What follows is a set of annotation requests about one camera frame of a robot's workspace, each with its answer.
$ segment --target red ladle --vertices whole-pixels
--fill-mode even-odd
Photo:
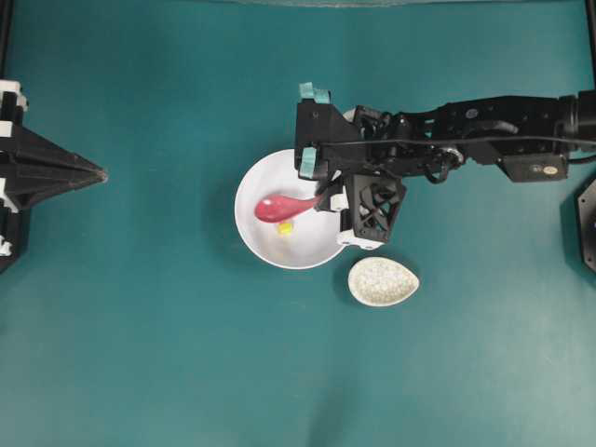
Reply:
[[[254,208],[257,219],[269,224],[287,221],[298,214],[310,210],[320,202],[320,196],[300,200],[298,198],[272,194],[262,198]]]

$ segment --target white bowl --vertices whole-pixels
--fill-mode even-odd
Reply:
[[[287,236],[279,235],[274,223],[254,217],[254,207],[265,196],[312,198],[316,187],[316,182],[298,178],[293,149],[259,160],[240,182],[234,204],[236,227],[247,247],[265,262],[289,269],[316,267],[337,256],[344,249],[336,241],[339,213],[308,210],[292,219]]]
[[[364,305],[384,307],[408,299],[420,287],[420,280],[400,263],[371,256],[354,264],[347,285]]]

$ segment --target small yellow object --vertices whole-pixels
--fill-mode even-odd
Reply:
[[[291,231],[294,229],[294,225],[291,221],[283,221],[278,223],[278,234],[280,236],[291,235]]]

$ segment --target teal background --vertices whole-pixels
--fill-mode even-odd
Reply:
[[[2,446],[592,446],[596,296],[574,191],[470,162],[407,181],[379,254],[422,280],[357,305],[242,244],[233,199],[291,147],[298,84],[423,111],[592,88],[583,2],[388,9],[17,0],[25,122],[110,182],[34,211],[0,277]]]
[[[409,4],[441,3],[449,0],[210,0],[212,3],[240,3],[242,5],[274,5],[284,7],[393,7]],[[458,0],[493,1],[493,0]]]

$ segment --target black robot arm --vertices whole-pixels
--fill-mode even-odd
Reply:
[[[389,240],[404,177],[442,183],[471,158],[513,182],[547,182],[565,179],[570,164],[596,161],[570,157],[596,150],[594,90],[451,102],[418,114],[359,105],[345,115],[316,91],[298,104],[294,164],[300,178],[318,181],[318,210],[341,212],[341,244],[374,249]]]
[[[0,273],[25,251],[34,205],[107,180],[99,166],[24,127],[27,108],[20,83],[0,80]]]

